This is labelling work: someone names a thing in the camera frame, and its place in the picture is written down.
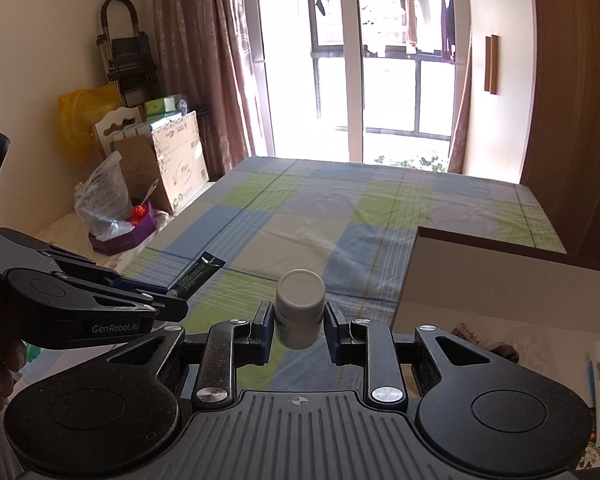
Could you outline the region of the dark green small tube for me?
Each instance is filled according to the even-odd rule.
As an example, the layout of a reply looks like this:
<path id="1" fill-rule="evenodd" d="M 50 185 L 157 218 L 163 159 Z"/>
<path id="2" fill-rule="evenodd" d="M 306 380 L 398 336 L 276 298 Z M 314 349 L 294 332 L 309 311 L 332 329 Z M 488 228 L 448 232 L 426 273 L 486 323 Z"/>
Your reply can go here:
<path id="1" fill-rule="evenodd" d="M 211 255 L 210 252 L 203 252 L 178 276 L 166 294 L 188 301 L 223 266 L 225 266 L 224 260 Z"/>

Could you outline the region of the white pill bottle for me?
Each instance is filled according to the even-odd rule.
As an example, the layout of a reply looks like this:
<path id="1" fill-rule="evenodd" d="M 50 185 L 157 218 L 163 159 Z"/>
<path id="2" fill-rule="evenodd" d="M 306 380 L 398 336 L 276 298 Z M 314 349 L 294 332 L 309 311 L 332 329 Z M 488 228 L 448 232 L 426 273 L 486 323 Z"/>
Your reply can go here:
<path id="1" fill-rule="evenodd" d="M 294 269 L 277 283 L 274 304 L 279 341 L 288 349 L 304 350 L 317 341 L 324 316 L 326 287 L 313 271 Z"/>

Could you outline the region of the cotton swab bag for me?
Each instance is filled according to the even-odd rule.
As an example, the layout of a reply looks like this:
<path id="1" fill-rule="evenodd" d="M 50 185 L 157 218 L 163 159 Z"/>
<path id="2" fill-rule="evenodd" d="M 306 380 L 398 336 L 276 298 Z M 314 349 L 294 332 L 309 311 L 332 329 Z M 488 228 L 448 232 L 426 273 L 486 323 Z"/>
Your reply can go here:
<path id="1" fill-rule="evenodd" d="M 451 330 L 451 334 L 510 362 L 519 362 L 519 353 L 511 344 L 504 341 L 496 341 L 480 324 L 461 320 Z"/>

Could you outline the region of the green Mentholatum blister card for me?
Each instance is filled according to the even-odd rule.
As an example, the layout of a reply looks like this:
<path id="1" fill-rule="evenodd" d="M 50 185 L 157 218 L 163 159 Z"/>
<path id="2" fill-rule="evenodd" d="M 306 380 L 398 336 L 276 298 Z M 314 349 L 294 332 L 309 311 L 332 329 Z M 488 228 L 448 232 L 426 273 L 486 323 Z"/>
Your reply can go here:
<path id="1" fill-rule="evenodd" d="M 588 442 L 581 456 L 577 470 L 600 468 L 600 448 L 594 442 Z"/>

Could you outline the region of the purple tray on floor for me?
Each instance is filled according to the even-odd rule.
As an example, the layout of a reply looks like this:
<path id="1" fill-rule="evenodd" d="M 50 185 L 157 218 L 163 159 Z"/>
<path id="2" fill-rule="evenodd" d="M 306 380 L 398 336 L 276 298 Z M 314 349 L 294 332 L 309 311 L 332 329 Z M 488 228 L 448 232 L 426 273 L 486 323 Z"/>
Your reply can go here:
<path id="1" fill-rule="evenodd" d="M 151 202 L 134 206 L 131 226 L 131 231 L 110 238 L 110 240 L 98 240 L 92 234 L 88 236 L 88 240 L 95 252 L 107 256 L 126 252 L 137 247 L 141 242 L 147 240 L 150 234 L 154 234 L 157 229 L 155 211 Z"/>

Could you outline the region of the clear plastic bag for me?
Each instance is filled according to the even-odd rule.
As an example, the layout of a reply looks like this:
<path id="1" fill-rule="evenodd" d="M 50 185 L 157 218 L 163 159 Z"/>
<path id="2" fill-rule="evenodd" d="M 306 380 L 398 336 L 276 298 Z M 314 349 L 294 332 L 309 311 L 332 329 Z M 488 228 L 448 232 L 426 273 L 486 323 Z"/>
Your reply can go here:
<path id="1" fill-rule="evenodd" d="M 96 240 L 106 242 L 132 231 L 132 203 L 120 167 L 121 155 L 112 152 L 74 193 L 74 211 Z"/>

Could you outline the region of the checkered bed sheet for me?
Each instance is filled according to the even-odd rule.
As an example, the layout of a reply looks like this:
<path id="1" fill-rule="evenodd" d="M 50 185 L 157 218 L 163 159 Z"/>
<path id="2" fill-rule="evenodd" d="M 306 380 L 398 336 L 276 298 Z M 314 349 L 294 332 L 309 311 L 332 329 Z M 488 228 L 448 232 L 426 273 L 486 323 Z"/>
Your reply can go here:
<path id="1" fill-rule="evenodd" d="M 422 226 L 561 252 L 525 186 L 415 169 L 248 158 L 201 194 L 125 267 L 172 285 L 203 254 L 223 261 L 189 299 L 200 333 L 248 320 L 292 269 L 318 274 L 350 318 L 390 323 Z"/>

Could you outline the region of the brown cardboard carton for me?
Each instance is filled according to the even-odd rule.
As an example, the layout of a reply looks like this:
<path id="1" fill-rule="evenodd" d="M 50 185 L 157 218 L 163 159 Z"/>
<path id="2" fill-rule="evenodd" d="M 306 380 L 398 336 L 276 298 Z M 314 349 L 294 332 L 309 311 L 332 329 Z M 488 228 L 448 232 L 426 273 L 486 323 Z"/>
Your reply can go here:
<path id="1" fill-rule="evenodd" d="M 120 167 L 132 200 L 141 200 L 157 185 L 148 200 L 171 216 L 180 214 L 209 181 L 197 114 L 174 116 L 151 130 L 114 141 Z"/>

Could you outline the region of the yellow plastic bag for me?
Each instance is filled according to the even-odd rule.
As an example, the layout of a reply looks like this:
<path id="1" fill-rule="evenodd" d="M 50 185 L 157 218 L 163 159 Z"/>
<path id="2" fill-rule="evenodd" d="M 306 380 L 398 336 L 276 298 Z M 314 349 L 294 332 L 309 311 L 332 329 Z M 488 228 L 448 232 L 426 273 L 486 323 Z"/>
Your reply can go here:
<path id="1" fill-rule="evenodd" d="M 86 164 L 99 144 L 94 137 L 94 125 L 121 106 L 119 90 L 110 82 L 58 96 L 57 104 L 59 149 L 70 162 Z"/>

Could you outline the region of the brown cardboard storage box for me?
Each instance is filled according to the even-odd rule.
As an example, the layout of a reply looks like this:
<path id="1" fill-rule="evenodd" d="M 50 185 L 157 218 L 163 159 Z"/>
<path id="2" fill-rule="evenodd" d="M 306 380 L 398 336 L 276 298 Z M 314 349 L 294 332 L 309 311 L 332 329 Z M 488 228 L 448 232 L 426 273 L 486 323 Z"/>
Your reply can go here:
<path id="1" fill-rule="evenodd" d="M 452 335 L 461 320 L 519 362 Z M 600 479 L 600 468 L 577 470 L 596 444 L 588 352 L 600 340 L 600 263 L 422 228 L 392 328 L 416 339 L 408 417 L 439 460 L 474 478 Z"/>

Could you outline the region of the black folding hand trolley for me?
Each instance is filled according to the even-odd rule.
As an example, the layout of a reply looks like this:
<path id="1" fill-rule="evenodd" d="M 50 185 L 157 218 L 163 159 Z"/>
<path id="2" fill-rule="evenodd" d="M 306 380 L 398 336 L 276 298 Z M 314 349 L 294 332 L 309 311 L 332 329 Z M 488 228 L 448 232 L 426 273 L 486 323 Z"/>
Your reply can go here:
<path id="1" fill-rule="evenodd" d="M 121 3 L 129 12 L 133 35 L 110 36 L 108 9 L 111 3 Z M 102 57 L 108 81 L 116 86 L 121 102 L 134 107 L 161 96 L 157 65 L 152 57 L 149 38 L 140 30 L 137 10 L 131 0 L 106 0 L 99 13 L 102 32 L 96 46 Z"/>

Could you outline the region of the pink curtain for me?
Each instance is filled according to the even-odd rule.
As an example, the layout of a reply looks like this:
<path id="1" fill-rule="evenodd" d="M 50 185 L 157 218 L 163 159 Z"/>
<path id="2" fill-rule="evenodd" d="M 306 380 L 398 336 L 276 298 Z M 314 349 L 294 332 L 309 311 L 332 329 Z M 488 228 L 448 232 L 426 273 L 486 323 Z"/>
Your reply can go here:
<path id="1" fill-rule="evenodd" d="M 205 106 L 198 119 L 212 181 L 266 150 L 245 0 L 152 0 L 166 93 Z"/>

